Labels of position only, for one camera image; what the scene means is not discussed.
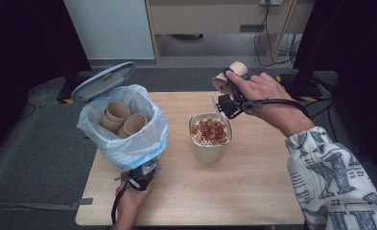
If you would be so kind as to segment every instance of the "bin lid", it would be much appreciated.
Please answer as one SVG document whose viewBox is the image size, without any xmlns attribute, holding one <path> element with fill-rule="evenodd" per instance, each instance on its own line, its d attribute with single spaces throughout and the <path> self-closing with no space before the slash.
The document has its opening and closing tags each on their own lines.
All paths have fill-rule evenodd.
<svg viewBox="0 0 377 230">
<path fill-rule="evenodd" d="M 91 77 L 72 91 L 71 99 L 74 103 L 88 102 L 105 92 L 119 87 L 128 80 L 135 70 L 136 64 L 125 62 Z"/>
</svg>

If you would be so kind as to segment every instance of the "white wall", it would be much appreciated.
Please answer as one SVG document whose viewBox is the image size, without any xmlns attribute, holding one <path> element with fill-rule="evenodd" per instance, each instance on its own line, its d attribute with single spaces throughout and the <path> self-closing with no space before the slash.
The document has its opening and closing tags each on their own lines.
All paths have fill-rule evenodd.
<svg viewBox="0 0 377 230">
<path fill-rule="evenodd" d="M 64 0 L 88 59 L 155 59 L 144 0 Z"/>
</svg>

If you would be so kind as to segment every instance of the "gray carpet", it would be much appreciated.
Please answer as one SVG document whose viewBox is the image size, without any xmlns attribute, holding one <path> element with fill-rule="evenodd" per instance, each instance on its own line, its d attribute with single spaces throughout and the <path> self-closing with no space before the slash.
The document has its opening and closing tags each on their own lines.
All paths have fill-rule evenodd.
<svg viewBox="0 0 377 230">
<path fill-rule="evenodd" d="M 137 69 L 133 79 L 126 84 L 141 84 L 148 91 L 213 91 L 211 79 L 220 71 L 217 68 L 142 68 Z M 272 76 L 291 73 L 288 69 L 249 70 L 252 74 L 262 71 Z M 76 128 L 84 103 L 56 103 L 64 83 L 64 78 L 57 78 L 38 85 L 29 93 L 29 105 L 0 148 L 0 204 L 38 203 L 69 208 L 82 197 L 96 146 Z M 329 103 L 316 103 L 308 110 L 310 114 L 316 114 Z M 338 140 L 353 150 L 353 140 L 341 115 L 334 109 L 330 112 Z M 326 112 L 316 116 L 314 121 L 334 136 Z M 377 167 L 369 157 L 359 158 L 377 187 Z M 75 223 L 75 216 L 76 210 L 2 209 L 0 229 L 107 229 L 80 227 Z M 277 229 L 302 228 L 281 226 Z"/>
</svg>

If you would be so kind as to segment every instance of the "black strap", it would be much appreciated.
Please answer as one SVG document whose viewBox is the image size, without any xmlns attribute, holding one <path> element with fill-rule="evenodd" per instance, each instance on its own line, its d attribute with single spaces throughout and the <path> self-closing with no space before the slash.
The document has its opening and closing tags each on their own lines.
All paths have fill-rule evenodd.
<svg viewBox="0 0 377 230">
<path fill-rule="evenodd" d="M 302 106 L 300 103 L 291 101 L 291 100 L 286 100 L 286 99 L 265 99 L 265 100 L 257 100 L 257 101 L 251 101 L 251 102 L 246 102 L 243 103 L 242 109 L 244 111 L 251 110 L 253 107 L 261 107 L 263 104 L 285 104 L 289 105 L 292 107 L 295 107 L 299 110 L 301 110 L 305 116 L 308 118 L 310 115 L 308 114 L 307 110 L 305 109 L 304 106 Z"/>
<path fill-rule="evenodd" d="M 111 217 L 112 217 L 112 224 L 114 225 L 116 223 L 116 210 L 117 210 L 117 205 L 119 204 L 119 200 L 122 197 L 123 193 L 127 189 L 126 186 L 128 185 L 128 181 L 125 181 L 125 185 L 123 186 L 122 190 L 119 191 L 117 194 L 116 198 L 114 199 L 113 202 L 113 207 L 112 207 L 112 212 L 111 212 Z"/>
</svg>

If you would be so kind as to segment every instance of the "wall outlet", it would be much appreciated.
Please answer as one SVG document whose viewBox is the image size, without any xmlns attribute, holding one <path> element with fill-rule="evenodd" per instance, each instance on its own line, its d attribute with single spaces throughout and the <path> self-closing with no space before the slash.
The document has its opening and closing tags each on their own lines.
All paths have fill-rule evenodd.
<svg viewBox="0 0 377 230">
<path fill-rule="evenodd" d="M 269 2 L 269 5 L 271 6 L 280 6 L 283 5 L 284 0 L 260 0 L 260 5 L 267 6 L 267 3 Z"/>
</svg>

